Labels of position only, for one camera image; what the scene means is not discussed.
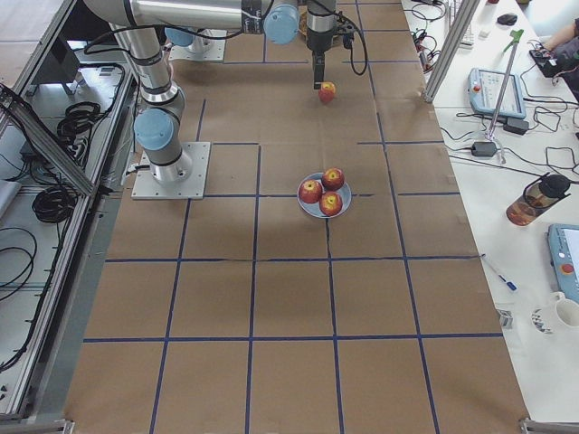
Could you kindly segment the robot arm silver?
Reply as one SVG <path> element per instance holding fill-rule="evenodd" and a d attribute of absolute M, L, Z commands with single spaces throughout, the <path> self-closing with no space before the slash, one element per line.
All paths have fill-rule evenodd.
<path fill-rule="evenodd" d="M 153 178 L 185 180 L 193 162 L 178 140 L 184 94 L 173 81 L 156 28 L 179 32 L 224 30 L 265 34 L 277 44 L 299 31 L 298 1 L 89 1 L 86 6 L 115 31 L 119 47 L 141 80 L 147 107 L 134 123 Z"/>
<path fill-rule="evenodd" d="M 166 38 L 174 45 L 185 48 L 190 52 L 207 52 L 212 48 L 213 41 L 206 39 L 206 36 L 212 36 L 210 31 L 202 30 L 201 36 L 192 34 L 176 28 L 166 27 L 164 29 Z"/>

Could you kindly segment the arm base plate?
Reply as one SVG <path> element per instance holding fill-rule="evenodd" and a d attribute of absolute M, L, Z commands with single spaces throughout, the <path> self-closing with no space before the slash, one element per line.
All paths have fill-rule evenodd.
<path fill-rule="evenodd" d="M 222 62 L 224 50 L 225 41 L 197 39 L 186 47 L 174 45 L 169 53 L 169 60 Z"/>
<path fill-rule="evenodd" d="M 154 165 L 146 153 L 141 156 L 132 188 L 135 200 L 202 200 L 210 161 L 210 142 L 184 142 L 182 155 L 172 165 Z"/>

